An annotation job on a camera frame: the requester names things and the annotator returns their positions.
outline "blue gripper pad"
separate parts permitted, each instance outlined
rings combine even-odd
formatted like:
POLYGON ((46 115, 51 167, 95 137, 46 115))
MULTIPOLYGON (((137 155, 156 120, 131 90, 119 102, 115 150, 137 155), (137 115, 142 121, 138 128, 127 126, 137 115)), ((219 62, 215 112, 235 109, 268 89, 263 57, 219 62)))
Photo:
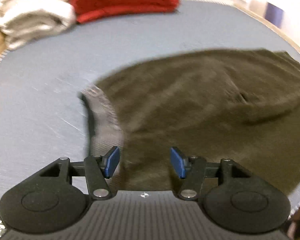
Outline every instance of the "blue gripper pad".
POLYGON ((104 175, 107 178, 111 178, 114 174, 115 169, 120 161, 120 149, 114 146, 106 153, 102 158, 102 162, 105 163, 104 175))
POLYGON ((170 149, 170 158, 175 172, 178 174, 179 178, 184 179, 186 177, 185 163, 183 161, 182 154, 177 148, 172 147, 170 149))

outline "screw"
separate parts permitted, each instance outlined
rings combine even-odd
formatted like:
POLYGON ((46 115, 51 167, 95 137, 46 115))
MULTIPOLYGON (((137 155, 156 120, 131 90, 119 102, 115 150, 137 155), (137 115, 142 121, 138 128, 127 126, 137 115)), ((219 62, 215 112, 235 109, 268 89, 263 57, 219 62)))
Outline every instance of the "screw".
POLYGON ((104 188, 99 188, 99 189, 96 189, 93 191, 93 194, 96 196, 96 197, 106 197, 108 194, 109 194, 109 191, 107 191, 106 189, 104 188))
POLYGON ((192 189, 184 189, 180 194, 185 198, 193 198, 197 195, 197 193, 192 189))

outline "dark olive cloth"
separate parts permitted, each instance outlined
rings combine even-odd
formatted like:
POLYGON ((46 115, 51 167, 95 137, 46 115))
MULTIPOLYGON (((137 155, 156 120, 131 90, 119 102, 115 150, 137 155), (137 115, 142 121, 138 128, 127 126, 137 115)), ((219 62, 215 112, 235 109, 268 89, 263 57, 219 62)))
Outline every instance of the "dark olive cloth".
POLYGON ((124 134, 113 178, 120 189, 177 186, 172 146, 210 162, 232 158, 285 194, 300 182, 300 64, 286 52, 194 52, 136 64, 96 86, 124 134))

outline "gray ribbed surface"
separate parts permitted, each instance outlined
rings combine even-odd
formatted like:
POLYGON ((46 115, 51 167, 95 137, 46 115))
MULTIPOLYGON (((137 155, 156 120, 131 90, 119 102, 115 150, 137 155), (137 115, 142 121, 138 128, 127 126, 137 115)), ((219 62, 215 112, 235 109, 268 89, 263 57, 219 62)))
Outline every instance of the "gray ribbed surface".
POLYGON ((57 233, 33 236, 9 231, 2 240, 288 240, 280 231, 239 235, 208 220, 195 202, 177 199, 171 191, 119 191, 110 200, 94 202, 77 224, 57 233))

